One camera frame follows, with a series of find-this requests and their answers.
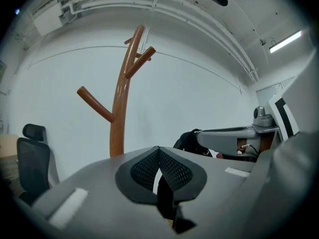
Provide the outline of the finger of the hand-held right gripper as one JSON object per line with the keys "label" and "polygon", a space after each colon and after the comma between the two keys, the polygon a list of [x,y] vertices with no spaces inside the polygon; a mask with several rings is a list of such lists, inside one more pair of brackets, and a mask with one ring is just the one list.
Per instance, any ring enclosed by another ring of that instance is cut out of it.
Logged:
{"label": "finger of the hand-held right gripper", "polygon": [[257,156],[261,135],[252,126],[201,130],[197,142],[208,149],[228,156]]}

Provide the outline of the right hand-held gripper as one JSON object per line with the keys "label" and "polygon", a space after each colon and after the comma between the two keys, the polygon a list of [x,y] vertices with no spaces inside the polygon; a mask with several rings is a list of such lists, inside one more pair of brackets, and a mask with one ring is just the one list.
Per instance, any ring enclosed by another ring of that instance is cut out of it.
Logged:
{"label": "right hand-held gripper", "polygon": [[253,128],[261,135],[258,156],[289,144],[289,151],[319,155],[319,57],[313,55],[301,73],[282,91],[253,111]]}

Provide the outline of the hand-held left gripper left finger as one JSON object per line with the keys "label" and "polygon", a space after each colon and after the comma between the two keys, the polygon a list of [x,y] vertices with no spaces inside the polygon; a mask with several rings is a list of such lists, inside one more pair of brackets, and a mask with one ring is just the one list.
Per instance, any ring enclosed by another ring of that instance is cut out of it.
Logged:
{"label": "hand-held left gripper left finger", "polygon": [[171,235],[172,228],[156,206],[136,204],[118,189],[115,174],[144,148],[89,164],[55,185],[32,209],[49,220],[68,197],[67,210],[55,221],[64,235]]}

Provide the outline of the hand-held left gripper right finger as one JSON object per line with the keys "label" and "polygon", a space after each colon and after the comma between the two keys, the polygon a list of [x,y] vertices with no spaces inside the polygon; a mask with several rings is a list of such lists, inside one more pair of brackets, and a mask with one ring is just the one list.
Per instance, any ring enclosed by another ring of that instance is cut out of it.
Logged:
{"label": "hand-held left gripper right finger", "polygon": [[253,234],[254,163],[159,148],[159,164],[172,190],[173,228],[159,234]]}

